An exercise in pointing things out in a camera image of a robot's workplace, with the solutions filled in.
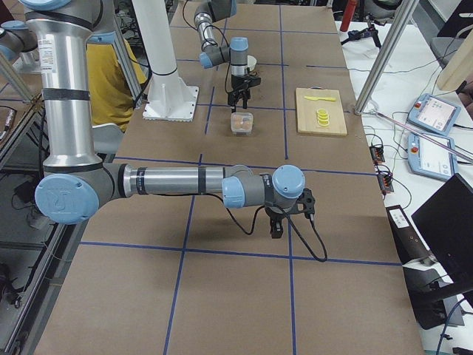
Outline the far teach pendant tablet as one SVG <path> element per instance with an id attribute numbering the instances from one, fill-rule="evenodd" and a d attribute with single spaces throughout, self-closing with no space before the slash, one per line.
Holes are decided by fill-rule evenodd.
<path id="1" fill-rule="evenodd" d="M 422 94 L 409 111 L 407 121 L 428 132 L 447 136 L 460 111 L 460 106 L 443 98 Z"/>

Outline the person in yellow shirt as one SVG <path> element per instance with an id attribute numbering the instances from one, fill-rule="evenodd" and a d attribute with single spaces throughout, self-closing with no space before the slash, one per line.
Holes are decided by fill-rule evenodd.
<path id="1" fill-rule="evenodd" d="M 92 124 L 112 123 L 124 132 L 135 105 L 114 47 L 111 44 L 88 44 L 86 57 Z"/>

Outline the yellow plastic knife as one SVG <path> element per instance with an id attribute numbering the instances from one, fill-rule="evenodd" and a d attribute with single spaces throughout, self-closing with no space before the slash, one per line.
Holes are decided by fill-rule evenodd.
<path id="1" fill-rule="evenodd" d="M 328 101 L 328 102 L 336 102 L 337 101 L 337 98 L 335 98 L 335 97 L 317 97 L 317 96 L 305 95 L 303 98 L 306 99 L 306 100 L 309 100 L 309 101 Z"/>

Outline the wooden cutting board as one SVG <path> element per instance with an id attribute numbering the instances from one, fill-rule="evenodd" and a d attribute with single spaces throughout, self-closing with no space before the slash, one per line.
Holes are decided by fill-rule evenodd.
<path id="1" fill-rule="evenodd" d="M 346 136 L 339 91 L 296 88 L 296 122 L 299 134 Z"/>

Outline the aluminium frame post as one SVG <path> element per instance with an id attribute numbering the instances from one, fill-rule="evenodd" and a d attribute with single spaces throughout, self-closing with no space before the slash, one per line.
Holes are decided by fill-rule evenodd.
<path id="1" fill-rule="evenodd" d="M 354 113 L 361 115 L 367 105 L 371 95 L 382 76 L 382 73 L 388 64 L 388 61 L 393 54 L 395 47 L 401 37 L 405 27 L 407 26 L 415 8 L 418 5 L 418 0 L 402 1 L 398 12 L 395 15 L 393 23 L 391 23 L 389 32 L 382 44 L 379 54 L 370 70 L 367 80 L 365 81 L 361 93 L 356 101 Z"/>

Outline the clear plastic egg box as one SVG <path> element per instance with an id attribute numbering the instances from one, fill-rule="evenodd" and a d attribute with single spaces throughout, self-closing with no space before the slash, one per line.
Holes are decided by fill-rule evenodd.
<path id="1" fill-rule="evenodd" d="M 253 114 L 250 112 L 231 113 L 231 131 L 235 135 L 250 135 L 253 129 Z"/>

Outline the wooden plank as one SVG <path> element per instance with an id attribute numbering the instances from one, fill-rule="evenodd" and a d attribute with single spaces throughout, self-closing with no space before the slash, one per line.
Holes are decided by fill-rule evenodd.
<path id="1" fill-rule="evenodd" d="M 472 73 L 472 31 L 443 68 L 437 80 L 438 89 L 455 91 Z"/>

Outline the black monitor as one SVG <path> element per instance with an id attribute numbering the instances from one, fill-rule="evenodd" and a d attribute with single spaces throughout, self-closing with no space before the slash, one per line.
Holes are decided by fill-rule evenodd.
<path id="1" fill-rule="evenodd" d="M 472 186 L 454 174 L 412 214 L 412 220 L 452 280 L 472 280 Z"/>

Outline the teach pendant tablet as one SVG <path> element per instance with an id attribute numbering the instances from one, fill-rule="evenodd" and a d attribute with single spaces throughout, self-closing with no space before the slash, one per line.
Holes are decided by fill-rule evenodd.
<path id="1" fill-rule="evenodd" d="M 436 141 L 455 147 L 452 138 L 426 134 Z M 417 175 L 447 181 L 458 172 L 457 158 L 439 146 L 410 133 L 408 136 L 408 164 Z"/>
<path id="2" fill-rule="evenodd" d="M 422 94 L 409 111 L 407 121 L 428 132 L 447 136 L 460 111 L 460 106 L 443 98 Z"/>

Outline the black tripod stick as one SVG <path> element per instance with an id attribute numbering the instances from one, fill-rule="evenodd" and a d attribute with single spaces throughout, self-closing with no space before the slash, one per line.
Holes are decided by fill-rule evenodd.
<path id="1" fill-rule="evenodd" d="M 347 33 L 348 37 L 344 39 L 343 41 L 341 41 L 341 45 L 344 45 L 351 41 L 359 41 L 361 39 L 372 38 L 375 46 L 378 49 L 381 49 L 381 41 L 378 37 L 378 30 L 376 29 L 375 25 L 377 24 L 380 26 L 384 26 L 384 24 L 382 24 L 378 20 L 375 20 L 375 18 L 371 14 L 366 16 L 366 20 L 367 20 L 368 27 L 364 28 L 363 30 L 349 31 Z"/>

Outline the grey office chair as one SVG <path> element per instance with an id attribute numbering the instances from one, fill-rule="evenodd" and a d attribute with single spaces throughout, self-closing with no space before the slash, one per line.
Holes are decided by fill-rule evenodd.
<path id="1" fill-rule="evenodd" d="M 472 3 L 461 3 L 429 42 L 432 53 L 444 68 L 472 30 Z"/>

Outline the black box with white label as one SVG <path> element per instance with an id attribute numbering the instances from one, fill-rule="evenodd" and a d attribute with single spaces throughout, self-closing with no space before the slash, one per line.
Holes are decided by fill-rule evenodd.
<path id="1" fill-rule="evenodd" d="M 400 205 L 386 207 L 398 256 L 403 265 L 419 262 L 432 266 L 436 259 L 428 251 Z"/>

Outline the near teach pendant tablet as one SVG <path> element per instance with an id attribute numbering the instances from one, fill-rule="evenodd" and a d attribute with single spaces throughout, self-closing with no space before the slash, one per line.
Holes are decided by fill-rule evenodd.
<path id="1" fill-rule="evenodd" d="M 426 134 L 436 141 L 455 147 L 452 138 Z M 410 133 L 408 136 L 408 164 L 417 175 L 447 181 L 458 172 L 457 158 L 439 146 Z"/>

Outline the white bowl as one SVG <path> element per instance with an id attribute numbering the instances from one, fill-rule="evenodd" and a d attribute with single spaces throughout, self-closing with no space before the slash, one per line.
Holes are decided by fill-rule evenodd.
<path id="1" fill-rule="evenodd" d="M 257 64 L 256 58 L 253 57 L 252 55 L 248 55 L 247 56 L 247 68 L 250 72 L 255 70 L 256 64 Z"/>

